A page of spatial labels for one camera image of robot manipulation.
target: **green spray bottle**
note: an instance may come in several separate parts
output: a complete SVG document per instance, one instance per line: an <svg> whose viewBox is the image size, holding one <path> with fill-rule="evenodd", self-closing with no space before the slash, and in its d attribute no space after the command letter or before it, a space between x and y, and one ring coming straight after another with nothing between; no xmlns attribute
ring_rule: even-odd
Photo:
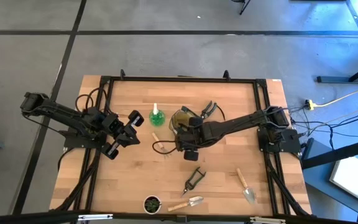
<svg viewBox="0 0 358 224"><path fill-rule="evenodd" d="M157 104L154 103L154 109L149 114L150 123L153 126L161 126L165 122L165 114L161 110L157 109Z"/></svg>

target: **chair leg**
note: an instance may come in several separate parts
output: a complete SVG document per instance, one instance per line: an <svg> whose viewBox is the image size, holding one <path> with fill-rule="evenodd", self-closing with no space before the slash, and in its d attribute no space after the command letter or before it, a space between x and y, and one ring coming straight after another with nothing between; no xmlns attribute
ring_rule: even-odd
<svg viewBox="0 0 358 224"><path fill-rule="evenodd" d="M248 0L248 2L244 1L243 5L242 5L241 12L240 12L240 16L242 15L242 13L244 12L244 10L245 10L246 7L248 6L249 2L251 2L251 0Z"/></svg>

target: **black clamp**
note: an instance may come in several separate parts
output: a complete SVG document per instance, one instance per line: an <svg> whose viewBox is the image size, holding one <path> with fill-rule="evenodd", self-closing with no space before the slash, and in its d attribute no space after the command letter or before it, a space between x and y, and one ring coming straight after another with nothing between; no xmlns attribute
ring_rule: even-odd
<svg viewBox="0 0 358 224"><path fill-rule="evenodd" d="M124 72L124 69L121 69L120 71L120 78L121 78L121 81L124 81L124 77L126 76L125 72Z"/></svg>

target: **metal blade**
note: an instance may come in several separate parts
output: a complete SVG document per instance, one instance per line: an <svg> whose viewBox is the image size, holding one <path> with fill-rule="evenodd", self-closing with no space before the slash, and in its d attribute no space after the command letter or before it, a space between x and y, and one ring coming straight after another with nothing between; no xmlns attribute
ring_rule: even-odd
<svg viewBox="0 0 358 224"><path fill-rule="evenodd" d="M247 188L242 193L244 194L244 196L246 197L246 199L248 200L249 203L255 202L255 194L252 189Z"/></svg>
<svg viewBox="0 0 358 224"><path fill-rule="evenodd" d="M204 198L201 196L192 197L189 199L189 204L190 204L190 206L195 206L195 205L198 205L199 203L202 203L203 200L204 200Z"/></svg>

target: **potted plant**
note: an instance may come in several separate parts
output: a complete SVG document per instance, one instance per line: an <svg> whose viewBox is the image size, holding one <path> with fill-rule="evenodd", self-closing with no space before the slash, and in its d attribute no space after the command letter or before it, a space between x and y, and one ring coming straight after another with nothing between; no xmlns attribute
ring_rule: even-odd
<svg viewBox="0 0 358 224"><path fill-rule="evenodd" d="M144 200L143 208L150 215L156 214L161 209L161 201L157 196L150 195Z"/></svg>

